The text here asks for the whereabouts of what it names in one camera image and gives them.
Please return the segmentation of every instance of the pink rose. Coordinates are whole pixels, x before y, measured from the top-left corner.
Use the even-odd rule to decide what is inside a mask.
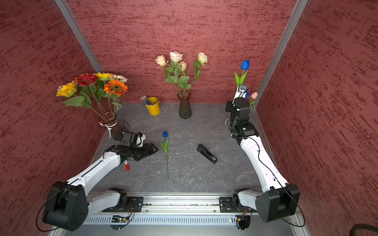
[[[253,94],[251,94],[251,98],[252,99],[256,99],[258,96],[258,93],[257,92],[254,92]]]

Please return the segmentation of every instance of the gray marble tabletop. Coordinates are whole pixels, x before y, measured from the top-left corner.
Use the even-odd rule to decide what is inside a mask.
[[[141,103],[128,103],[121,108],[118,120],[126,120],[134,132],[145,134],[145,142],[152,142],[159,151],[138,162],[129,161],[130,171],[124,165],[114,168],[93,192],[111,187],[130,193],[231,193],[235,188],[261,189],[248,156],[231,138],[228,123],[225,124],[230,116],[225,112],[225,104],[191,104],[193,115],[186,120],[178,116],[178,103],[161,103],[160,108],[157,116],[151,116]],[[159,145],[164,142],[163,131],[168,132],[169,138],[169,180],[165,152]],[[105,134],[93,160],[115,144],[118,142]],[[216,164],[197,151],[198,144],[218,159]]]

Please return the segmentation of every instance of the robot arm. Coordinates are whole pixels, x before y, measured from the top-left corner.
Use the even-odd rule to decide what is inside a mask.
[[[265,222],[294,215],[300,192],[295,185],[289,185],[277,170],[264,149],[258,131],[249,122],[249,101],[240,92],[246,90],[243,86],[239,85],[234,100],[227,102],[226,111],[231,112],[229,130],[251,160],[263,193],[239,191],[233,197],[234,206],[257,210]]]
[[[104,151],[104,155],[88,168],[66,182],[56,182],[49,190],[42,221],[74,231],[88,216],[123,205],[127,201],[124,190],[111,188],[100,194],[89,194],[91,189],[112,169],[128,158],[138,161],[157,152],[152,144],[143,144],[145,135],[125,132],[119,145]]]

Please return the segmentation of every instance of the glass vase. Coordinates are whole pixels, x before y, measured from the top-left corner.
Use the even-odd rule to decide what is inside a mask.
[[[114,112],[113,118],[112,113],[110,111],[106,112],[105,118],[108,118],[108,121],[105,122],[103,119],[100,118],[99,124],[108,129],[109,138],[113,138],[116,141],[121,141],[123,138],[123,133],[126,130],[122,123],[119,123],[117,121],[117,113]]]
[[[188,119],[192,116],[192,109],[190,108],[189,102],[192,95],[190,92],[185,92],[185,94],[184,91],[177,94],[177,98],[180,100],[180,108],[178,109],[178,115],[183,119]]]

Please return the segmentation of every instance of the yellow bucket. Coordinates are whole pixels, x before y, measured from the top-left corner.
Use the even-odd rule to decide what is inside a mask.
[[[153,115],[153,116],[156,116],[160,113],[160,106],[159,106],[159,101],[157,98],[155,97],[149,97],[148,98],[151,102],[153,102],[154,104],[149,106],[149,105],[146,105],[147,109],[148,109],[148,112]]]

